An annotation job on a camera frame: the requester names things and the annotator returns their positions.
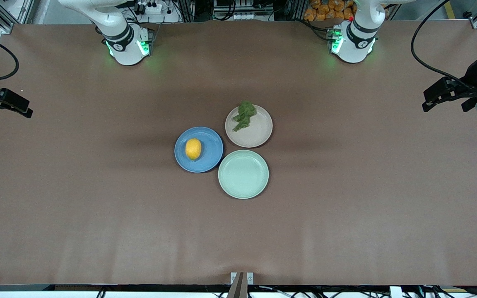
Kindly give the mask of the pale green plate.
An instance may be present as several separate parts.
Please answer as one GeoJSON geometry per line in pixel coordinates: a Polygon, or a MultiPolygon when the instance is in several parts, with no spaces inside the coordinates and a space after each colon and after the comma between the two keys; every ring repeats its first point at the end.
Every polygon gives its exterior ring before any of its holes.
{"type": "Polygon", "coordinates": [[[265,159],[251,150],[233,151],[221,161],[218,182],[236,199],[252,199],[261,194],[270,178],[265,159]]]}

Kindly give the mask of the yellow lemon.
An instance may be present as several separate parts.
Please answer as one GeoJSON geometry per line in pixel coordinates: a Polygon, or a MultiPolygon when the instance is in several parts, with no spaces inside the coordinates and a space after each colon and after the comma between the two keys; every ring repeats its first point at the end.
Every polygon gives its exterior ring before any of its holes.
{"type": "Polygon", "coordinates": [[[201,151],[202,151],[202,143],[199,139],[191,138],[187,140],[184,147],[184,153],[187,158],[189,158],[192,161],[197,160],[201,155],[201,151]]]}

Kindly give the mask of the bag of oranges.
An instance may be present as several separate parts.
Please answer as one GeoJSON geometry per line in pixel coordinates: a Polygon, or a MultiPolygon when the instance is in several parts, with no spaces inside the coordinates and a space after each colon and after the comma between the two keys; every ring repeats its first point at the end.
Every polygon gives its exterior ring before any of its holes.
{"type": "Polygon", "coordinates": [[[354,0],[307,0],[303,19],[308,22],[326,19],[352,20],[358,6],[354,0]]]}

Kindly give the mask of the blue plate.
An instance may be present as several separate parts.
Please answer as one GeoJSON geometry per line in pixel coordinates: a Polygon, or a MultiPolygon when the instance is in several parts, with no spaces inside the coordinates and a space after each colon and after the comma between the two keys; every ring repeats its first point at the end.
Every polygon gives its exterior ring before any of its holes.
{"type": "Polygon", "coordinates": [[[223,158],[224,144],[220,135],[208,127],[193,127],[183,132],[176,140],[174,156],[185,171],[202,173],[212,170],[223,158]],[[196,138],[201,143],[201,153],[195,160],[186,154],[187,142],[196,138]]]}

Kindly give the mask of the beige plate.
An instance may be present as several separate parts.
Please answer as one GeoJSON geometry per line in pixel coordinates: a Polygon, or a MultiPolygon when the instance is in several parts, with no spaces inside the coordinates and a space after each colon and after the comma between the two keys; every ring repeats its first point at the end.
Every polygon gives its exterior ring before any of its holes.
{"type": "Polygon", "coordinates": [[[246,128],[234,131],[234,128],[239,124],[234,120],[237,116],[238,107],[231,110],[228,114],[224,126],[227,137],[232,143],[239,147],[254,148],[263,145],[271,136],[273,131],[273,120],[267,110],[253,105],[256,109],[256,114],[250,117],[250,125],[246,128]]]}

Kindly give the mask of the white power strip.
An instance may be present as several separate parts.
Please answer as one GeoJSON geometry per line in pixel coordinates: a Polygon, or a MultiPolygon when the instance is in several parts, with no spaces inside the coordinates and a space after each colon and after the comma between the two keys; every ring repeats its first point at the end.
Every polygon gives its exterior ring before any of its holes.
{"type": "Polygon", "coordinates": [[[134,0],[130,7],[141,23],[178,23],[183,18],[173,0],[134,0]]]}

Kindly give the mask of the brown wooden strip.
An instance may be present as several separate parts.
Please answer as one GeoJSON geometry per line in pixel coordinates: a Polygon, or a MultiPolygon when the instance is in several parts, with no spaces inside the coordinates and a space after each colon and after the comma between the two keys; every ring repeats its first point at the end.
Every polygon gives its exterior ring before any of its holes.
{"type": "Polygon", "coordinates": [[[244,272],[238,273],[230,286],[226,298],[248,298],[248,284],[243,279],[244,272]]]}

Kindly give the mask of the green lettuce leaf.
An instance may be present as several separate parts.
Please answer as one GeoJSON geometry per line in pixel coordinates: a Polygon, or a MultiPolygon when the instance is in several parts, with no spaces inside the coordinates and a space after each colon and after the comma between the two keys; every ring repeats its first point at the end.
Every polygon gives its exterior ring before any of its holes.
{"type": "Polygon", "coordinates": [[[250,126],[251,117],[257,114],[257,108],[250,101],[242,101],[237,108],[237,115],[232,119],[236,122],[233,131],[238,132],[243,128],[250,126]]]}

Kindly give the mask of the small metal bracket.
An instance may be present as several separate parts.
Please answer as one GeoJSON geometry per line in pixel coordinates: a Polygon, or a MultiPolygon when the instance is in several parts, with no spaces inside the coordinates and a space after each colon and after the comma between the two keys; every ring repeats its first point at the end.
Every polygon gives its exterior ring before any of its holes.
{"type": "MultiPolygon", "coordinates": [[[[235,280],[235,277],[238,275],[237,272],[231,272],[230,273],[230,283],[232,284],[233,281],[235,280]]],[[[252,272],[247,272],[243,274],[243,279],[247,281],[248,285],[253,285],[254,284],[254,273],[252,272]]]]}

